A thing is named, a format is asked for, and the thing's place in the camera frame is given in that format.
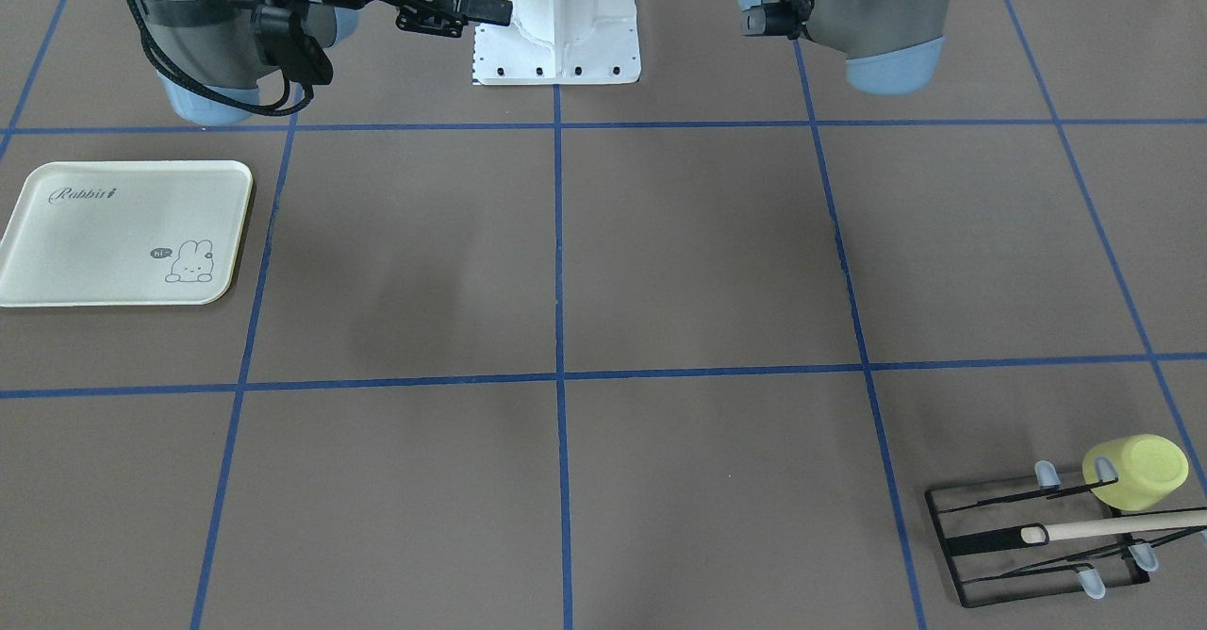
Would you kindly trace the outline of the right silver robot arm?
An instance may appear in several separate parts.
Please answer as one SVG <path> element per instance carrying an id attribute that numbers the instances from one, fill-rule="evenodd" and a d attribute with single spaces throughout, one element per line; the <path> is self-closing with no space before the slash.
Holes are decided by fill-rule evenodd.
<path id="1" fill-rule="evenodd" d="M 471 24 L 509 25 L 505 0 L 124 0 L 142 54 L 177 117 L 235 124 L 288 117 L 336 70 L 326 51 L 371 2 L 397 8 L 404 33 L 460 37 Z"/>

